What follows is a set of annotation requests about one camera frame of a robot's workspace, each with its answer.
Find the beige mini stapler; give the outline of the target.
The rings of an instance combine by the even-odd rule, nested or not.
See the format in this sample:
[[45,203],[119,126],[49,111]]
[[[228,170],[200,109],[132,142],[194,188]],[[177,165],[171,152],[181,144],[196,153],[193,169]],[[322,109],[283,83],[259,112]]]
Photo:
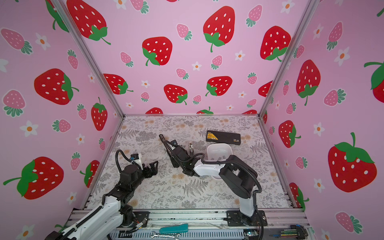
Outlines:
[[193,146],[193,143],[192,142],[190,142],[189,143],[189,151],[190,151],[190,155],[194,155],[195,153],[194,153],[194,146]]

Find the black stapler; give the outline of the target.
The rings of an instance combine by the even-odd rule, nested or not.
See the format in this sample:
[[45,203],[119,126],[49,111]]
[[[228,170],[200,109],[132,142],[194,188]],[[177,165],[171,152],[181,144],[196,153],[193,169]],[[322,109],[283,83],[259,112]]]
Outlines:
[[179,165],[178,165],[177,161],[174,159],[173,151],[170,147],[170,144],[168,143],[168,141],[164,138],[164,136],[162,134],[160,134],[159,137],[160,137],[161,142],[163,143],[163,145],[166,148],[166,152],[167,152],[168,156],[170,157],[170,160],[171,160],[173,167],[178,168]]

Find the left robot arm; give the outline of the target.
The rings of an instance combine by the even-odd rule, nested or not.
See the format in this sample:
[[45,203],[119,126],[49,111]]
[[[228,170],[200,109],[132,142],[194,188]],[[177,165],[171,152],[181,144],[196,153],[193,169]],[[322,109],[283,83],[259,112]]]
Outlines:
[[122,150],[115,154],[120,179],[114,188],[104,194],[102,203],[85,217],[62,230],[51,232],[47,240],[103,240],[119,226],[129,226],[134,220],[133,207],[128,204],[144,179],[158,173],[158,161],[145,166],[141,154],[129,158]]

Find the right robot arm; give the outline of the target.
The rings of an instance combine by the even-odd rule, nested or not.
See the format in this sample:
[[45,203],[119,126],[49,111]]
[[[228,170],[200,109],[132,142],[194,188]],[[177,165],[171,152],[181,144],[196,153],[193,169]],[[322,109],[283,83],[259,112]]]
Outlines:
[[237,217],[226,218],[229,225],[263,226],[263,216],[258,210],[256,194],[262,192],[258,174],[249,165],[233,154],[228,144],[211,144],[207,153],[189,154],[176,141],[163,140],[173,167],[182,168],[191,177],[210,176],[223,180],[239,197]]

